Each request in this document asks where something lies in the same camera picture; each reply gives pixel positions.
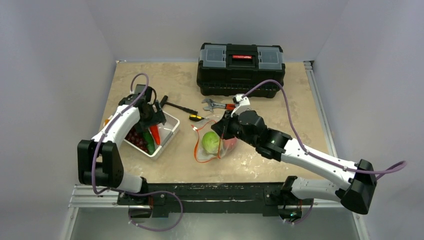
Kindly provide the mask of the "white plastic basket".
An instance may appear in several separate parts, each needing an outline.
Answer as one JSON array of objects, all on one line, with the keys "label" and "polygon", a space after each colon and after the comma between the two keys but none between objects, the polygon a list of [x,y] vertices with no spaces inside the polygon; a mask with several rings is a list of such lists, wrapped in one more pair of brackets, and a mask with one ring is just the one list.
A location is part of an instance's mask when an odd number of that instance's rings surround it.
[{"label": "white plastic basket", "polygon": [[162,154],[162,152],[165,150],[165,148],[169,145],[169,143],[172,141],[174,136],[177,134],[180,126],[180,120],[173,115],[169,114],[168,112],[164,111],[164,115],[166,117],[166,123],[164,125],[159,124],[158,130],[160,134],[160,145],[156,145],[156,150],[154,154],[150,155],[141,149],[138,149],[135,145],[131,144],[126,139],[123,140],[124,143],[131,146],[136,151],[140,152],[142,155],[146,156],[147,158],[150,158],[152,160],[156,160],[159,158],[159,156]]}]

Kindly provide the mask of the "green cabbage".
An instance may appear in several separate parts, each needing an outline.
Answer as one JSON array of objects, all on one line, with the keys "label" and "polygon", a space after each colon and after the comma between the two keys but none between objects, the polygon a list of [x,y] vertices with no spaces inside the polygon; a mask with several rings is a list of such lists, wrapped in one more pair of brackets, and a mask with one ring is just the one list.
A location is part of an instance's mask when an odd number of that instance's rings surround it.
[{"label": "green cabbage", "polygon": [[201,144],[206,153],[216,155],[219,151],[220,141],[220,137],[214,131],[209,131],[203,135]]}]

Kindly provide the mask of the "clear zip top bag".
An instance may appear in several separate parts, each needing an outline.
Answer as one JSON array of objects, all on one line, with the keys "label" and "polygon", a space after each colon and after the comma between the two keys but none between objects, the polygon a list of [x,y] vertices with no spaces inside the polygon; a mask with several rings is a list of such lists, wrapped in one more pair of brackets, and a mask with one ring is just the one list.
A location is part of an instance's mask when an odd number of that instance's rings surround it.
[{"label": "clear zip top bag", "polygon": [[217,114],[207,117],[190,115],[191,127],[195,131],[197,141],[194,146],[193,156],[198,163],[208,163],[214,159],[221,159],[231,152],[237,145],[237,139],[221,139],[212,130],[212,126],[221,118]]}]

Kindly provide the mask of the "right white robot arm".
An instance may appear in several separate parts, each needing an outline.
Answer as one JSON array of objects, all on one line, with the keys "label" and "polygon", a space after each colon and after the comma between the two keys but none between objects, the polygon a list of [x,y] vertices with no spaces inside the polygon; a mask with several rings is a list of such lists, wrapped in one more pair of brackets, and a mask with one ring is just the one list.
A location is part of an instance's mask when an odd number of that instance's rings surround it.
[{"label": "right white robot arm", "polygon": [[354,213],[369,213],[377,186],[369,161],[343,160],[307,147],[289,134],[267,127],[254,110],[239,115],[227,110],[211,129],[224,140],[237,138],[247,143],[266,159],[296,165],[325,178],[335,187],[329,190],[328,199]]}]

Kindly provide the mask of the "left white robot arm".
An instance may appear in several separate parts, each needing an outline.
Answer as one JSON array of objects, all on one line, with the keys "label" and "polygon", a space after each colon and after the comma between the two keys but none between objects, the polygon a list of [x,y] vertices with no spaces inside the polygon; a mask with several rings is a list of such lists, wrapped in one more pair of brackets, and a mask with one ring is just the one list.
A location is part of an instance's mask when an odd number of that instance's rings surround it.
[{"label": "left white robot arm", "polygon": [[116,112],[99,133],[78,143],[77,172],[81,184],[91,185],[97,194],[97,187],[127,192],[138,205],[148,201],[149,191],[143,187],[146,180],[124,171],[119,148],[131,130],[141,135],[152,126],[166,123],[159,101],[151,101],[155,92],[150,86],[138,84],[134,92],[119,101]]}]

